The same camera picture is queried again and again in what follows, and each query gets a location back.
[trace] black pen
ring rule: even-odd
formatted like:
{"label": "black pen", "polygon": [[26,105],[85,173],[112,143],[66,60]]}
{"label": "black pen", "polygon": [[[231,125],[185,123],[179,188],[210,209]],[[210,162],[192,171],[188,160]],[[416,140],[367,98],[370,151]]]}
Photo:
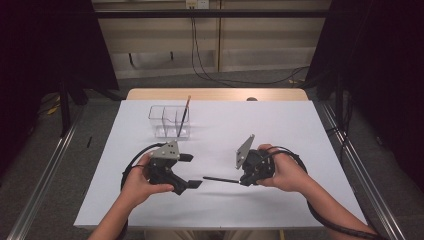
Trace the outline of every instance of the black pen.
{"label": "black pen", "polygon": [[177,137],[180,137],[181,130],[183,129],[183,124],[184,124],[185,116],[187,115],[187,111],[188,111],[188,104],[190,103],[190,98],[191,98],[191,96],[190,96],[190,95],[188,95],[188,99],[187,99],[186,107],[185,107],[185,109],[184,109],[184,113],[183,113],[183,119],[181,120],[180,130],[178,131]]}

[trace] gray carpet floor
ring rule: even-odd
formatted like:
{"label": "gray carpet floor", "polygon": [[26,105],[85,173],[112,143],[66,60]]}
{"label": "gray carpet floor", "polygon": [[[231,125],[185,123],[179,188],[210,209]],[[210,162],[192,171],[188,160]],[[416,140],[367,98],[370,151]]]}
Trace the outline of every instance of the gray carpet floor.
{"label": "gray carpet floor", "polygon": [[[213,79],[258,83],[226,81],[233,87],[290,88],[293,87],[293,84],[288,81],[267,84],[283,80],[290,73],[291,70],[269,70],[213,73],[209,75]],[[302,79],[305,75],[306,70],[301,71],[295,76],[295,79]],[[229,87],[212,80],[201,79],[194,74],[125,79],[120,80],[119,84],[121,90],[114,91],[114,93],[121,96],[126,96],[130,89],[136,87]],[[90,234],[87,230],[74,227],[73,222],[96,170],[118,112],[119,102],[111,101],[92,90],[86,92],[89,96],[87,105],[75,106],[72,101],[70,102],[72,115],[75,116],[81,110],[82,116],[25,239],[85,239]],[[307,94],[314,101],[324,127],[326,129],[331,128],[322,106],[327,102],[334,104],[334,98],[320,102],[316,98],[314,88],[308,89]],[[40,110],[51,105],[52,102],[48,102],[40,106]],[[41,114],[34,132],[28,138],[26,145],[16,157],[8,172],[1,179],[0,239],[7,238],[19,214],[28,202],[51,155],[55,151],[60,133],[60,111],[51,115]],[[380,145],[376,137],[378,137],[378,134],[368,124],[360,110],[354,108],[349,131],[351,142],[377,189],[392,211],[405,239],[422,239],[422,236],[424,236],[424,228],[422,227],[424,226],[424,194],[399,169],[390,149]],[[340,143],[334,134],[329,134],[329,138],[335,152],[339,155]],[[382,235],[387,236],[380,216],[375,211],[358,176],[346,159],[346,156],[342,157],[342,164],[363,212],[368,217],[370,224]],[[285,237],[287,240],[329,239],[323,229],[286,230]],[[143,234],[131,232],[126,239],[143,239]]]}

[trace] white table surface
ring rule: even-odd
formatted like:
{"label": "white table surface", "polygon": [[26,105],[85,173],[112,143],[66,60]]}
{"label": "white table surface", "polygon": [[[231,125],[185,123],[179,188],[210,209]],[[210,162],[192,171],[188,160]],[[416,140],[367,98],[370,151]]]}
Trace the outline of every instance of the white table surface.
{"label": "white table surface", "polygon": [[[86,198],[74,225],[97,226],[119,194],[122,172],[145,147],[164,142],[153,136],[148,120],[152,105],[185,101],[122,101]],[[311,101],[190,102],[191,136],[180,152],[194,156],[172,169],[184,180],[203,176],[238,180],[235,151],[255,134],[252,148],[270,143],[298,154],[309,174],[337,201],[365,222]],[[287,229],[322,226],[299,193],[203,180],[199,189],[152,195],[133,210],[130,228],[140,229]]]}

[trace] pen holder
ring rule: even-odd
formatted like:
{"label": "pen holder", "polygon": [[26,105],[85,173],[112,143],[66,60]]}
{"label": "pen holder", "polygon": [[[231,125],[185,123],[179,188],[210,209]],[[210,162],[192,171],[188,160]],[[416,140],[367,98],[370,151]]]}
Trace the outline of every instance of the pen holder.
{"label": "pen holder", "polygon": [[154,136],[157,138],[189,138],[189,112],[189,108],[185,106],[155,105],[150,107],[149,120]]}

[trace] table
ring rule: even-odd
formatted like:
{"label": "table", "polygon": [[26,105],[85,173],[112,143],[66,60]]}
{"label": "table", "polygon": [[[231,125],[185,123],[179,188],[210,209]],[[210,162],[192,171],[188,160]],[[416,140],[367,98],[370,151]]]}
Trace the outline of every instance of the table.
{"label": "table", "polygon": [[[190,114],[194,133],[179,145],[181,152],[193,154],[194,159],[191,163],[176,164],[173,167],[175,174],[185,180],[201,180],[205,175],[229,179],[240,177],[242,172],[234,169],[234,152],[254,133],[257,137],[252,148],[270,142],[299,154],[309,174],[365,222],[313,103],[307,101],[302,90],[135,89],[128,94],[128,99],[139,101],[127,100],[121,104],[75,226],[94,228],[119,194],[120,174],[128,162],[142,148],[160,142],[153,136],[145,136],[146,131],[150,131],[145,126],[148,125],[146,114],[150,106],[184,105],[188,95],[192,96]],[[248,97],[266,101],[245,102]],[[215,101],[220,98],[226,101]],[[199,189],[188,189],[181,196],[174,193],[153,195],[134,209],[129,218],[129,228],[132,229],[320,226],[310,215],[300,194],[212,181],[204,181]]]}

